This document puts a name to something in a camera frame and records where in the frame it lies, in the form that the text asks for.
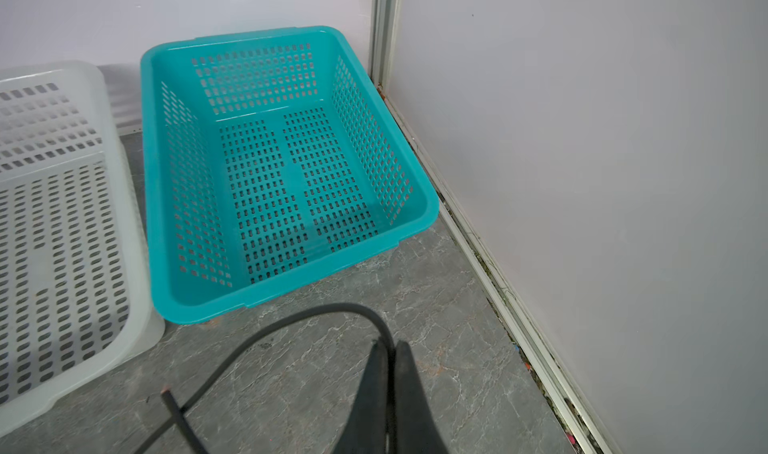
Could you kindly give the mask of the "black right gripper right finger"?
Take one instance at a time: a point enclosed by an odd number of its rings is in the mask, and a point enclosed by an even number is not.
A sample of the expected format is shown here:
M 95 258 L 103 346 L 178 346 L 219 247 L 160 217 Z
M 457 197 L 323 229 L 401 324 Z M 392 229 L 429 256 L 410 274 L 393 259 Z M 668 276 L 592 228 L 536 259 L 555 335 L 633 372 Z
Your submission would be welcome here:
M 447 453 L 432 417 L 409 344 L 395 347 L 394 424 L 397 453 Z

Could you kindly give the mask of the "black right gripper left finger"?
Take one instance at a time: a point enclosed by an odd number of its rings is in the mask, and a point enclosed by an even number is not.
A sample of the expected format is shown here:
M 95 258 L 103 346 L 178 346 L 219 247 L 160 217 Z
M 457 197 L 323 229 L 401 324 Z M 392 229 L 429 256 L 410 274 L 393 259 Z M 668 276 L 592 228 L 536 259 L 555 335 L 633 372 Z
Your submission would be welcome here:
M 345 427 L 333 453 L 385 453 L 387 448 L 388 352 L 371 348 Z

